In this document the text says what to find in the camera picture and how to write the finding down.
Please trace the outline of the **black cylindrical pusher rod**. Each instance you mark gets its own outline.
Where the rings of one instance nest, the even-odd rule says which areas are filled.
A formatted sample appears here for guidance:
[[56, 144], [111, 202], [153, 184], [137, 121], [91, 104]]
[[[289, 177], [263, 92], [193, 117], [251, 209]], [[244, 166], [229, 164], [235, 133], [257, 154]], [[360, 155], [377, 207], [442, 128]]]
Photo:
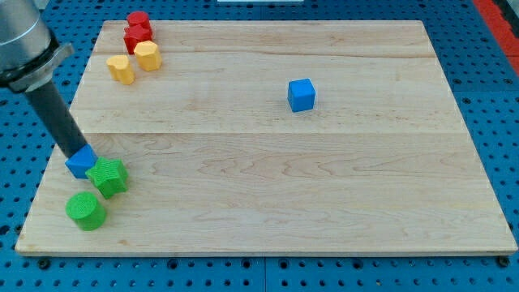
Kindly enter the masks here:
[[53, 81], [24, 95], [66, 157], [74, 156], [87, 144]]

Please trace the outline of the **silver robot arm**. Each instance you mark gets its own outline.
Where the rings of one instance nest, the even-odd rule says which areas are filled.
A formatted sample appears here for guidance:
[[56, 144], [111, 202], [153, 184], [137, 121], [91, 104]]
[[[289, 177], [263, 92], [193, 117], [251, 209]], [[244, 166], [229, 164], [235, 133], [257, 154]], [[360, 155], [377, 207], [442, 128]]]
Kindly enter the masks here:
[[1, 86], [22, 93], [66, 157], [87, 144], [53, 82], [74, 53], [60, 44], [30, 0], [1, 0]]

